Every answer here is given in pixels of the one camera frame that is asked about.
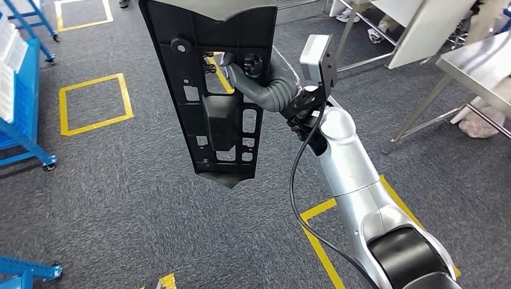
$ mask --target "stainless steel table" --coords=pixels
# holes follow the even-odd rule
[[[376,32],[378,32],[379,35],[381,35],[383,38],[385,38],[392,45],[394,45],[396,47],[398,46],[398,43],[396,41],[394,41],[394,39],[392,39],[390,36],[385,34],[385,32],[383,32],[381,29],[379,29],[378,25],[372,23],[369,19],[365,18],[361,12],[359,12],[360,6],[362,4],[369,3],[372,0],[356,0],[353,2],[353,7],[348,3],[350,0],[333,0],[333,1],[341,2],[342,5],[346,6],[346,9],[351,10],[350,17],[348,18],[348,22],[346,23],[346,26],[345,26],[344,30],[342,31],[342,36],[340,37],[339,46],[337,47],[336,59],[338,61],[340,60],[342,51],[344,49],[344,46],[346,45],[346,41],[348,40],[348,35],[350,34],[351,28],[353,27],[353,23],[355,21],[355,16],[358,16],[359,18],[361,18],[364,22],[366,22],[367,25],[369,25],[372,29],[374,29]],[[404,39],[406,34],[407,34],[407,31],[405,30],[405,32],[401,35],[400,40]],[[395,54],[395,51],[396,50],[394,49],[390,53],[340,67],[337,69],[337,72],[343,72],[343,71],[353,69],[353,68],[356,68],[356,67],[359,67],[362,65],[373,63],[377,60],[385,59],[387,57],[393,56]]]
[[[442,54],[440,59],[436,62],[436,65],[440,67],[446,75],[438,82],[415,112],[408,117],[401,129],[395,134],[394,138],[391,139],[390,143],[383,149],[383,152],[389,153],[399,140],[410,136],[422,128],[452,116],[464,107],[470,108],[475,114],[511,139],[511,132],[493,122],[469,103],[473,96],[467,99],[461,107],[455,108],[422,125],[410,129],[419,116],[438,98],[439,93],[452,79],[463,84],[466,88],[470,89],[507,117],[511,117],[511,103],[506,100],[503,95],[499,95],[499,92],[494,90],[499,82],[509,77],[511,74],[510,31]]]

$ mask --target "yellow tape square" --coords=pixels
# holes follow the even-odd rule
[[[380,179],[381,183],[389,193],[390,197],[394,200],[394,202],[396,202],[396,204],[410,217],[411,220],[413,220],[419,227],[424,229],[419,220],[413,215],[412,211],[410,211],[410,209],[406,206],[403,200],[401,200],[401,198],[396,194],[394,189],[389,185],[385,178],[383,176],[380,176]],[[320,213],[323,213],[324,211],[329,210],[335,206],[336,206],[335,199],[332,198],[327,200],[326,202],[323,202],[315,206],[312,209],[309,209],[301,213],[300,215],[305,220],[305,222],[309,224],[309,220],[312,217],[317,216]],[[302,227],[302,229],[304,230],[305,235],[309,239],[312,248],[316,252],[316,255],[318,256],[321,264],[323,265],[323,268],[327,272],[327,275],[332,281],[332,284],[334,285],[335,289],[346,289],[346,287],[342,283],[341,278],[339,277],[339,274],[335,270],[334,265],[332,265],[332,262],[330,261],[327,253],[321,246],[319,240],[316,237],[314,237],[311,233],[309,233],[307,230],[305,230],[305,228]],[[456,277],[459,277],[461,275],[460,270],[456,266],[454,267],[454,272],[456,274]]]
[[[222,55],[222,53],[221,52],[214,52],[213,55]],[[222,73],[222,70],[218,66],[218,63],[216,62],[215,58],[208,57],[207,59],[208,59],[209,63],[211,63],[212,65],[215,66],[215,68],[216,68],[216,72],[215,72],[216,73],[216,77],[218,77],[218,80],[220,80],[220,83],[224,87],[225,91],[228,94],[234,93],[234,88],[229,84],[229,82],[225,78],[225,75]]]
[[[102,122],[93,123],[91,125],[83,126],[81,128],[75,128],[69,130],[69,124],[67,123],[67,99],[66,92],[79,89],[81,87],[85,87],[88,85],[93,85],[99,82],[117,79],[119,81],[119,87],[121,89],[122,103],[124,105],[124,115],[114,117],[112,119],[103,120]],[[78,84],[66,86],[60,89],[58,92],[58,106],[60,110],[60,134],[65,136],[72,136],[75,134],[81,134],[82,132],[91,131],[96,128],[101,128],[103,126],[111,125],[112,123],[121,122],[123,120],[127,120],[133,117],[133,111],[131,109],[130,96],[128,94],[128,89],[126,88],[126,80],[124,80],[124,74],[117,73],[109,76],[105,76],[102,78],[97,78],[85,82],[81,82]]]
[[[74,30],[79,28],[85,28],[89,26],[99,25],[99,24],[105,24],[113,21],[113,16],[111,14],[110,4],[108,3],[108,0],[101,0],[103,3],[103,7],[105,8],[105,15],[107,16],[106,20],[102,21],[96,21],[92,23],[86,23],[82,25],[77,26],[71,26],[71,27],[64,27],[64,20],[62,19],[62,4],[67,3],[73,3],[83,0],[57,0],[55,1],[55,13],[57,15],[57,28],[59,32],[67,31],[67,30]]]

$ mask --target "blue metal rack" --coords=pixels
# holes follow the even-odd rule
[[[0,281],[0,289],[32,289],[34,279],[49,282],[59,278],[62,266],[47,266],[0,256],[0,274],[14,276],[12,279]]]
[[[39,9],[37,9],[36,5],[34,4],[34,2],[32,0],[28,0],[30,1],[31,5],[34,6],[34,9],[36,9],[35,11],[40,14],[43,18],[44,18],[44,15],[41,13],[41,11],[39,11]],[[17,10],[16,10],[16,7],[14,7],[14,5],[12,4],[12,2],[10,2],[10,0],[4,0],[5,4],[7,5],[7,7],[11,10],[11,12],[13,13],[13,16],[11,17],[8,17],[7,19],[17,19],[21,25],[22,25],[22,28],[25,29],[27,32],[28,32],[28,35],[30,35],[30,38],[32,39],[37,39],[37,36],[36,34],[34,33],[34,31],[32,30],[32,27],[30,24],[28,24],[28,22],[25,20],[25,18],[23,17],[22,14],[20,14]],[[58,37],[56,37],[56,33],[54,35],[54,38],[53,38],[56,42],[58,42]],[[41,48],[41,51],[43,52],[43,54],[45,55],[45,61],[48,62],[49,64],[53,65],[55,64],[55,54],[51,53],[48,48],[46,48],[46,46],[43,44],[43,43],[40,43],[39,47]]]
[[[506,15],[509,18],[511,18],[511,3],[509,5],[509,7],[504,10],[504,15]],[[509,29],[511,29],[511,19],[509,19],[509,21],[507,21],[505,26],[502,27],[502,30],[500,31],[500,33],[504,33],[506,31],[508,31]]]
[[[39,47],[38,39],[27,41],[28,49],[20,71],[14,76],[14,121],[0,119],[0,151],[23,146],[27,152],[0,160],[0,166],[36,157],[45,170],[53,170],[57,157],[37,144],[39,109]]]
[[[36,22],[36,23],[31,23],[31,24],[23,24],[22,23],[21,26],[17,26],[16,27],[17,29],[25,29],[25,27],[27,25],[29,27],[45,26],[46,29],[48,29],[48,31],[49,31],[49,35],[51,35],[53,37],[53,40],[58,42],[58,34],[57,34],[57,32],[55,30],[53,30],[53,28],[51,28],[48,20],[46,20],[45,15],[39,10],[39,8],[37,8],[37,5],[34,3],[33,0],[27,0],[27,1],[30,4],[30,6],[32,6],[32,9],[34,9],[34,11],[27,12],[27,13],[19,13],[14,8],[14,5],[12,4],[11,0],[4,0],[4,1],[5,1],[5,4],[7,4],[7,6],[9,7],[9,9],[13,12],[13,15],[9,16],[9,18],[8,18],[9,20],[13,20],[13,19],[19,20],[19,19],[23,19],[25,17],[32,17],[32,16],[38,16],[39,19],[40,19],[40,22]]]

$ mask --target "shoe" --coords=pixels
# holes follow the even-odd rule
[[[119,0],[119,6],[121,9],[126,9],[130,6],[130,0]]]
[[[336,19],[343,23],[348,23],[348,19],[350,18],[350,15],[351,15],[351,10],[346,9],[341,14],[337,15]],[[358,17],[358,15],[355,15],[355,19],[353,19],[353,22],[357,23],[358,21],[360,21],[360,17]]]
[[[368,34],[369,34],[369,40],[373,43],[373,44],[378,44],[380,43],[383,38],[382,36],[380,35],[380,33],[378,33],[378,31],[376,31],[375,29],[371,28],[371,29],[368,29]]]

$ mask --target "black plastic panel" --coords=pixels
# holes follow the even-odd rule
[[[237,90],[233,94],[208,92],[203,55],[229,52],[243,67],[247,55],[257,54],[262,59],[263,70],[254,81],[266,85],[277,6],[241,11],[226,22],[218,22],[153,0],[140,0],[139,5],[178,113],[195,173],[230,188],[253,178],[263,110],[256,104],[245,103],[243,94]],[[197,89],[198,100],[186,99],[186,86]],[[243,131],[245,109],[256,112],[253,132]],[[244,145],[244,138],[253,146]],[[219,160],[217,151],[232,151],[233,148],[233,160]]]

